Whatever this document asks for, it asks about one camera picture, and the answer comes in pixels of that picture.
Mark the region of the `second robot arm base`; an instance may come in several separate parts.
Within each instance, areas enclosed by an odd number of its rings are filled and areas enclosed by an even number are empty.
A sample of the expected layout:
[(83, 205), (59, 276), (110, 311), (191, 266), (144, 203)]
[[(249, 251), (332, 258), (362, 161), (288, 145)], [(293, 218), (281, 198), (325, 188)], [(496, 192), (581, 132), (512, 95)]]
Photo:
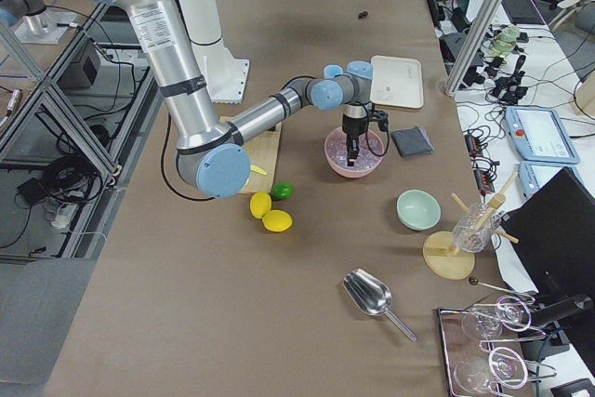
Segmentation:
[(15, 35), (23, 44), (57, 45), (66, 33), (45, 0), (1, 0), (1, 21), (14, 27), (20, 20)]

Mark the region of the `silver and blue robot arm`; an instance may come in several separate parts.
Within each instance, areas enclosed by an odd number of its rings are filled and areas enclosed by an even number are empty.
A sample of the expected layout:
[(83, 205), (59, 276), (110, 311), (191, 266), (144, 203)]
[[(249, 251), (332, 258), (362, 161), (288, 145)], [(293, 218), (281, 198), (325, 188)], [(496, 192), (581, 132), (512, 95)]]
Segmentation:
[(244, 143), (303, 107), (327, 111), (369, 101), (373, 67), (353, 61), (332, 78), (292, 80), (281, 91), (221, 122), (176, 0), (95, 1), (126, 12), (178, 130), (178, 174), (207, 197), (238, 193), (250, 176)]

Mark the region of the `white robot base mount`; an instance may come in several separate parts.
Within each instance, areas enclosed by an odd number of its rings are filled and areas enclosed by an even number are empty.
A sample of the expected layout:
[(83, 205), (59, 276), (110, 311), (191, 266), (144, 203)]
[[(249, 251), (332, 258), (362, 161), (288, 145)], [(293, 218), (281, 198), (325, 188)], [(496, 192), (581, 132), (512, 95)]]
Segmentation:
[(178, 1), (210, 98), (216, 103), (241, 103), (250, 62), (235, 58), (226, 48), (216, 0)]

